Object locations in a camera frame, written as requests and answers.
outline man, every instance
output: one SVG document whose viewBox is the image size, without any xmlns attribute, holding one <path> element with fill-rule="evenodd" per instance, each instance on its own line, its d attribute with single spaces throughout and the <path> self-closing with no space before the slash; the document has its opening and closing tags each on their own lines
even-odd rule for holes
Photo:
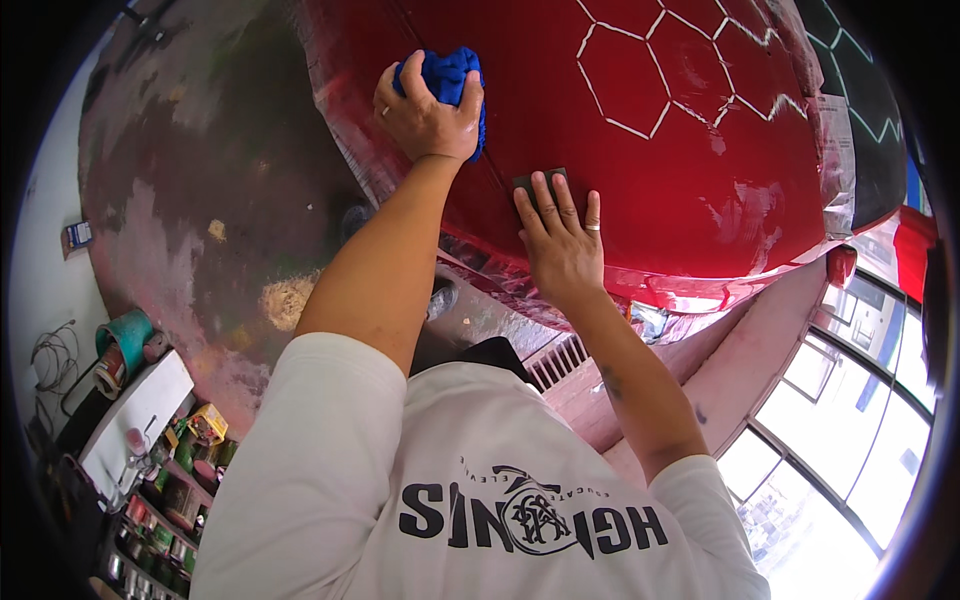
<svg viewBox="0 0 960 600">
<path fill-rule="evenodd" d="M 374 118 L 414 165 L 337 254 L 234 458 L 194 598 L 760 598 L 743 528 L 680 386 L 603 287 L 600 197 L 581 225 L 563 177 L 533 174 L 519 233 L 542 296 L 599 366 L 649 490 L 619 479 L 512 372 L 440 365 L 407 380 L 447 191 L 477 144 L 422 52 Z"/>
</svg>

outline window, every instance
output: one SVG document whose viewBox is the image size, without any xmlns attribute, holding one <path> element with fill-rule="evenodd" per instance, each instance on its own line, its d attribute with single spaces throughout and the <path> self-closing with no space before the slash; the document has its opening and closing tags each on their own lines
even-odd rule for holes
<svg viewBox="0 0 960 600">
<path fill-rule="evenodd" d="M 827 287 L 789 364 L 717 462 L 778 599 L 866 589 L 933 422 L 920 313 L 857 269 L 847 290 Z"/>
</svg>

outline shelf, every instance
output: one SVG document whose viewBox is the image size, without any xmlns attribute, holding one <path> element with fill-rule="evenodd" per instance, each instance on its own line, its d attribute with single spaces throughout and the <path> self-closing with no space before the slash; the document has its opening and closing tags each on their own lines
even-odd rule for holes
<svg viewBox="0 0 960 600">
<path fill-rule="evenodd" d="M 194 492 L 200 495 L 200 503 L 210 508 L 213 506 L 213 496 L 210 495 L 210 492 L 204 489 L 204 486 L 200 485 L 200 482 L 190 473 L 186 472 L 183 467 L 180 466 L 180 463 L 170 459 L 163 464 L 163 467 L 170 471 L 170 474 L 181 480 L 186 485 L 190 486 Z"/>
<path fill-rule="evenodd" d="M 167 594 L 168 596 L 172 596 L 177 600 L 186 600 L 186 598 L 174 592 L 172 589 L 169 589 L 168 587 L 164 586 L 161 582 L 157 581 L 153 575 L 143 570 L 143 568 L 141 568 L 139 564 L 134 562 L 133 559 L 128 557 L 123 550 L 117 548 L 115 543 L 113 542 L 110 543 L 108 547 L 108 552 L 117 555 L 117 558 L 119 558 L 121 562 L 128 564 L 133 568 L 133 570 L 136 571 L 137 577 L 142 577 L 143 579 L 146 579 L 148 582 L 150 582 L 150 585 L 153 586 L 154 588 L 161 589 L 163 593 Z"/>
<path fill-rule="evenodd" d="M 158 510 L 156 509 L 156 507 L 155 507 L 153 504 L 150 503 L 150 500 L 148 500 L 147 498 L 145 498 L 142 493 L 136 492 L 135 495 L 136 495 L 136 497 L 138 497 L 138 498 L 140 499 L 140 502 L 142 502 L 142 503 L 144 504 L 144 506 L 145 506 L 146 509 L 147 509 L 147 512 L 150 513 L 151 515 L 153 515 L 153 516 L 156 518 L 156 520 L 157 520 L 161 525 L 163 525 L 164 529 L 166 529 L 167 531 L 169 531 L 170 533 L 172 533 L 172 534 L 173 534 L 174 536 L 176 536 L 180 541 L 182 541 L 183 543 L 185 543 L 188 547 L 193 548 L 193 551 L 194 551 L 194 552 L 196 552 L 197 550 L 200 549 L 200 546 L 199 546 L 195 541 L 193 541 L 192 539 L 190 539 L 190 538 L 183 532 L 183 530 L 182 530 L 181 528 L 179 528 L 177 525 L 174 525 L 172 522 L 170 522 L 170 519 L 168 519 L 166 516 L 163 515 L 163 513 L 161 513 L 160 511 L 158 511 Z"/>
</svg>

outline blue rag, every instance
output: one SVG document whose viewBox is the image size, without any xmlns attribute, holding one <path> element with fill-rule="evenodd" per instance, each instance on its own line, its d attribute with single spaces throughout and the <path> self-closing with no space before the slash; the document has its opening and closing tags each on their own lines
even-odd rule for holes
<svg viewBox="0 0 960 600">
<path fill-rule="evenodd" d="M 394 89 L 396 93 L 407 97 L 403 91 L 403 85 L 400 84 L 400 71 L 407 59 L 396 66 L 394 71 Z M 425 50 L 423 56 L 423 68 L 420 73 L 426 82 L 427 89 L 434 97 L 444 104 L 460 106 L 460 98 L 464 94 L 464 82 L 467 80 L 467 73 L 470 71 L 480 71 L 480 85 L 484 84 L 483 71 L 480 69 L 480 59 L 477 53 L 469 48 L 461 46 L 454 50 L 450 56 L 440 58 L 436 52 Z M 470 157 L 470 162 L 476 162 L 483 151 L 484 140 L 487 138 L 487 101 L 484 101 L 480 107 L 480 127 L 477 137 L 477 149 Z"/>
</svg>

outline window frame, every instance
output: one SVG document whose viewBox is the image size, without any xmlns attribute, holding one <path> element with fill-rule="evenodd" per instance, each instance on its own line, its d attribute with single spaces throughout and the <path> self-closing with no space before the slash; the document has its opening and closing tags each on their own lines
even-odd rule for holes
<svg viewBox="0 0 960 600">
<path fill-rule="evenodd" d="M 896 288 L 886 281 L 870 274 L 866 270 L 856 268 L 853 272 L 854 277 L 859 277 L 865 283 L 874 285 L 884 294 L 894 298 L 894 300 L 900 301 L 904 304 L 906 310 L 903 311 L 903 318 L 900 321 L 900 342 L 902 345 L 902 332 L 904 331 L 906 316 L 909 313 L 912 313 L 914 316 L 919 316 L 921 313 L 921 306 L 918 302 L 911 299 L 906 295 L 900 288 Z M 827 293 L 829 287 L 828 282 L 824 282 L 823 288 L 820 292 L 820 299 L 823 301 L 824 295 Z M 780 466 L 780 463 L 786 462 L 787 465 L 796 470 L 810 485 L 822 495 L 827 502 L 829 502 L 840 515 L 847 520 L 851 527 L 860 535 L 860 537 L 867 543 L 868 546 L 874 551 L 878 559 L 882 559 L 886 550 L 880 546 L 876 541 L 873 534 L 870 533 L 870 530 L 867 529 L 867 526 L 860 519 L 857 513 L 847 504 L 847 500 L 853 493 L 853 490 L 856 488 L 856 483 L 859 481 L 860 476 L 863 474 L 863 469 L 867 465 L 867 461 L 870 459 L 874 446 L 876 444 L 876 437 L 879 434 L 880 427 L 883 424 L 883 421 L 886 417 L 887 409 L 890 406 L 893 394 L 897 394 L 900 398 L 907 403 L 910 408 L 917 412 L 918 415 L 924 420 L 924 422 L 931 428 L 933 428 L 934 416 L 918 399 L 913 395 L 908 389 L 906 389 L 903 384 L 897 380 L 897 368 L 891 372 L 883 365 L 879 364 L 877 360 L 871 357 L 862 349 L 859 345 L 854 344 L 848 340 L 843 339 L 839 335 L 829 331 L 825 327 L 821 327 L 818 324 L 814 323 L 814 319 L 817 316 L 817 313 L 823 313 L 828 315 L 832 319 L 850 326 L 849 323 L 846 323 L 843 319 L 838 318 L 836 315 L 833 315 L 827 311 L 821 309 L 820 304 L 818 303 L 810 311 L 810 314 L 807 318 L 806 324 L 800 331 L 798 340 L 794 347 L 787 354 L 786 360 L 783 361 L 783 364 L 778 369 L 777 373 L 771 378 L 770 382 L 765 387 L 763 394 L 757 399 L 754 405 L 751 407 L 747 416 L 734 428 L 732 434 L 721 444 L 717 452 L 714 454 L 718 459 L 723 456 L 733 445 L 734 442 L 743 434 L 745 430 L 750 430 L 751 433 L 756 435 L 762 442 L 770 446 L 779 456 L 780 459 L 773 465 L 773 467 L 767 472 L 767 474 L 760 480 L 760 482 L 754 487 L 754 489 L 747 495 L 745 498 L 740 498 L 732 491 L 728 489 L 731 497 L 739 504 L 743 505 L 750 500 L 751 497 L 763 487 L 763 484 L 770 478 L 775 470 Z M 809 394 L 805 393 L 803 390 L 800 390 L 799 387 L 785 378 L 786 371 L 790 368 L 794 359 L 797 356 L 797 352 L 800 351 L 800 348 L 804 345 L 810 346 L 811 348 L 817 350 L 821 354 L 828 356 L 820 348 L 817 348 L 815 345 L 810 344 L 806 337 L 807 335 L 812 335 L 821 342 L 827 344 L 829 347 L 833 347 L 847 357 L 849 357 L 853 362 L 860 367 L 863 367 L 869 374 L 875 376 L 879 379 L 880 383 L 884 384 L 887 389 L 887 399 L 886 404 L 883 407 L 883 414 L 880 416 L 880 421 L 877 424 L 876 432 L 874 433 L 874 438 L 871 441 L 870 448 L 867 451 L 867 455 L 864 457 L 863 464 L 860 466 L 860 471 L 857 473 L 856 478 L 853 481 L 850 492 L 846 497 L 841 496 L 837 491 L 835 491 L 813 468 L 810 467 L 801 457 L 795 452 L 788 444 L 781 440 L 777 435 L 770 431 L 767 427 L 763 425 L 759 420 L 757 420 L 756 415 L 759 413 L 760 409 L 766 403 L 767 399 L 773 393 L 774 389 L 781 383 L 785 383 L 790 386 L 792 389 L 796 390 L 803 397 L 808 399 L 811 403 L 816 404 L 820 399 L 820 394 L 823 392 L 824 386 L 821 386 L 817 397 L 813 398 Z"/>
</svg>

